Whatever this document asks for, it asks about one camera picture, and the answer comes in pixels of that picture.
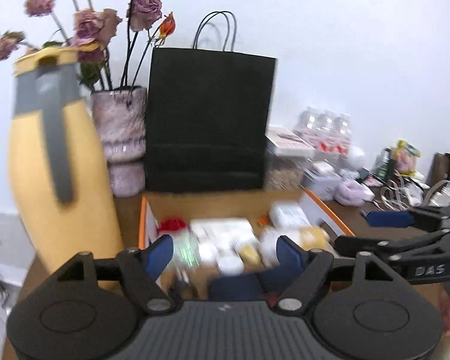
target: bag handle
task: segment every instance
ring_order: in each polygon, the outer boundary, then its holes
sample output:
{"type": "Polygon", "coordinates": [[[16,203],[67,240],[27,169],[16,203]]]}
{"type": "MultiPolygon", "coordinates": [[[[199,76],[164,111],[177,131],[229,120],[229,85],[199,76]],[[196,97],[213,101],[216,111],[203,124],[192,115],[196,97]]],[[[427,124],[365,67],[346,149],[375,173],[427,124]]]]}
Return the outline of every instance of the bag handle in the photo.
{"type": "Polygon", "coordinates": [[[214,12],[210,12],[209,14],[207,14],[202,19],[200,24],[198,25],[197,32],[195,33],[195,37],[193,39],[192,49],[197,49],[198,48],[198,38],[199,38],[200,34],[202,33],[202,30],[204,29],[205,25],[210,20],[212,20],[215,16],[223,15],[225,17],[225,19],[226,19],[226,22],[227,22],[227,33],[226,33],[225,42],[223,43],[223,48],[222,48],[222,51],[225,51],[225,49],[227,47],[227,43],[228,43],[228,38],[230,36],[230,20],[229,20],[227,14],[230,14],[232,16],[233,21],[234,21],[234,31],[233,31],[232,43],[231,43],[231,47],[230,47],[230,51],[233,51],[233,49],[235,47],[237,23],[236,23],[235,15],[232,12],[230,12],[230,11],[214,11],[214,12]]]}

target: green leaf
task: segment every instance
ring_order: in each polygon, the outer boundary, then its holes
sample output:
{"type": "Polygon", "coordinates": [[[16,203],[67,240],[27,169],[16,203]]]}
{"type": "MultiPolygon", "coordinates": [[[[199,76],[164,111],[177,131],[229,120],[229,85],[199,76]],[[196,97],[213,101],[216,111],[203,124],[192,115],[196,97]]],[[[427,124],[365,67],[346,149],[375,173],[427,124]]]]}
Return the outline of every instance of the green leaf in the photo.
{"type": "Polygon", "coordinates": [[[100,79],[101,68],[102,67],[97,64],[90,64],[87,62],[81,63],[80,71],[82,73],[82,80],[80,83],[85,84],[88,87],[93,87],[94,83],[100,79]]]}
{"type": "Polygon", "coordinates": [[[56,40],[49,40],[48,42],[45,42],[43,44],[43,48],[53,47],[53,46],[59,46],[60,47],[61,45],[63,45],[63,42],[57,42],[56,40]]]}
{"type": "Polygon", "coordinates": [[[4,38],[16,39],[17,42],[24,41],[26,38],[25,32],[22,31],[7,31],[3,34],[4,38]]]}

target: brown bag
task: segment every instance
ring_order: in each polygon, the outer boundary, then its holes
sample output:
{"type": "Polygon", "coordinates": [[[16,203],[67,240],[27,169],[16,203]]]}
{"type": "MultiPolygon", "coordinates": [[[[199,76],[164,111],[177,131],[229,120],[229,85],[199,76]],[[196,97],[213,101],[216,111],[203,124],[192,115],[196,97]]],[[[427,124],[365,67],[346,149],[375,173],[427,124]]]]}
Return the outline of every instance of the brown bag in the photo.
{"type": "Polygon", "coordinates": [[[428,173],[427,184],[433,187],[442,180],[450,180],[450,154],[435,153],[428,173]]]}

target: dried rose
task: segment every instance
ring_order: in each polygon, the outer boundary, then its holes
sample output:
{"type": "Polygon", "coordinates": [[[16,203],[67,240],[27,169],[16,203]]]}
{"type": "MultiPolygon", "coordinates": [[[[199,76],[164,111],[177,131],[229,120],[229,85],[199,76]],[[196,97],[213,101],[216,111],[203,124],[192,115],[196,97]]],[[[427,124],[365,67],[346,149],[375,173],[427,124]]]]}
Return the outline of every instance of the dried rose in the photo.
{"type": "Polygon", "coordinates": [[[78,46],[95,42],[105,25],[105,14],[83,9],[75,14],[75,42],[78,46]]]}
{"type": "Polygon", "coordinates": [[[2,38],[14,39],[17,43],[24,41],[26,37],[23,31],[7,31],[2,35],[2,38]]]}
{"type": "Polygon", "coordinates": [[[162,17],[160,0],[132,0],[130,28],[133,32],[150,30],[162,17]]]}
{"type": "Polygon", "coordinates": [[[105,59],[104,52],[98,42],[85,44],[78,47],[78,61],[100,63],[105,59]]]}
{"type": "Polygon", "coordinates": [[[173,12],[170,12],[170,14],[166,16],[166,19],[162,21],[162,24],[160,24],[160,35],[158,36],[158,39],[165,39],[168,35],[173,34],[173,31],[175,31],[175,26],[173,12]]]}
{"type": "Polygon", "coordinates": [[[18,41],[13,38],[3,36],[0,38],[0,61],[4,61],[10,57],[10,54],[18,50],[18,41]]]}
{"type": "Polygon", "coordinates": [[[122,19],[116,15],[116,10],[106,8],[103,10],[104,26],[98,33],[97,41],[102,46],[102,49],[106,48],[110,43],[110,40],[116,36],[116,28],[122,22],[122,19]]]}
{"type": "Polygon", "coordinates": [[[55,0],[27,0],[25,1],[25,13],[28,16],[50,15],[55,5],[55,0]]]}

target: red object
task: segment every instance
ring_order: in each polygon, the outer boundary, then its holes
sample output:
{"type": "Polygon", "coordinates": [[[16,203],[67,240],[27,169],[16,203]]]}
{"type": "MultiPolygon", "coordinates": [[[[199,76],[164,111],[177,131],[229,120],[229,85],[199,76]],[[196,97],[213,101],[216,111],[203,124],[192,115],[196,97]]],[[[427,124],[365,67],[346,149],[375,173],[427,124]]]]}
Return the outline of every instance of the red object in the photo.
{"type": "Polygon", "coordinates": [[[173,233],[187,228],[187,224],[180,218],[166,219],[160,222],[157,228],[157,234],[173,233]]]}
{"type": "Polygon", "coordinates": [[[170,15],[160,24],[160,35],[158,38],[165,39],[168,35],[173,34],[173,31],[175,31],[175,19],[173,18],[173,12],[170,12],[170,15]]]}
{"type": "Polygon", "coordinates": [[[280,293],[268,292],[260,295],[260,298],[265,299],[270,307],[274,307],[280,299],[280,293]]]}
{"type": "Polygon", "coordinates": [[[267,216],[262,216],[261,218],[258,218],[258,221],[257,221],[257,225],[260,227],[268,225],[269,223],[270,223],[270,219],[267,216]]]}

